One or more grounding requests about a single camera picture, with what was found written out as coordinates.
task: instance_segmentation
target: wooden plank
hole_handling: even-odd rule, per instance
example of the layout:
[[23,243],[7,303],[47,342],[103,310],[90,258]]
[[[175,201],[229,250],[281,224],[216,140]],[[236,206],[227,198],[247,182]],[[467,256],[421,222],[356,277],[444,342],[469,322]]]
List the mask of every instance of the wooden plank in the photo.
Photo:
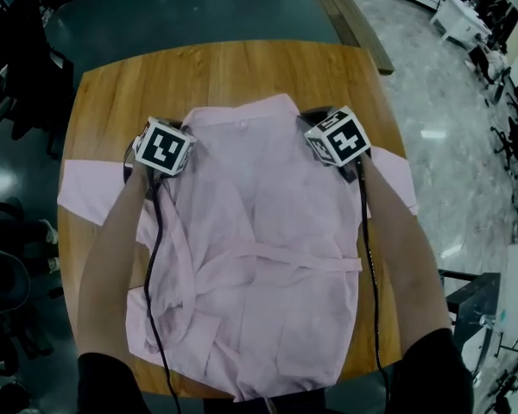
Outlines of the wooden plank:
[[374,29],[353,0],[319,0],[342,44],[367,49],[381,74],[389,75],[394,66]]
[[[149,116],[182,120],[200,106],[238,106],[287,93],[300,110],[350,106],[373,146],[405,157],[401,135],[378,72],[364,49],[309,41],[228,41],[148,53],[83,75],[63,152],[66,160],[122,161],[130,140]],[[59,207],[61,278],[76,334],[79,284],[98,226]],[[394,295],[370,225],[370,246],[380,292],[382,364],[401,358]],[[357,250],[364,260],[362,232]],[[136,254],[131,286],[142,285],[147,250]],[[341,380],[376,370],[374,298],[369,268],[359,274],[357,319]],[[135,359],[136,381],[146,392],[168,393],[161,367]],[[172,373],[180,396],[227,397]]]
[[328,15],[328,18],[330,18],[330,22],[332,23],[332,26],[336,30],[336,34],[338,34],[339,40],[342,42],[343,45],[346,46],[354,46],[358,47],[359,42],[357,41],[357,38],[351,31],[349,25],[347,24],[347,21],[339,11],[338,7],[334,3],[333,0],[319,0],[320,4],[322,4],[323,8],[325,9],[326,14]]
[[355,35],[359,46],[368,49],[371,53],[378,71],[385,75],[392,74],[395,68],[391,59],[357,4],[353,0],[333,0],[333,2]]

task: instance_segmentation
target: shirt sleeve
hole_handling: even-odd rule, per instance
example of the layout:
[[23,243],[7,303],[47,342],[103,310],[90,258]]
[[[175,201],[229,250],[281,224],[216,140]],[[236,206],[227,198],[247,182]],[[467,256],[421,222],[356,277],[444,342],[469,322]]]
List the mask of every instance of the shirt sleeve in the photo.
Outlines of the shirt sleeve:
[[390,413],[471,414],[474,392],[450,329],[417,341],[397,364]]
[[150,414],[130,368],[109,355],[79,357],[78,414]]

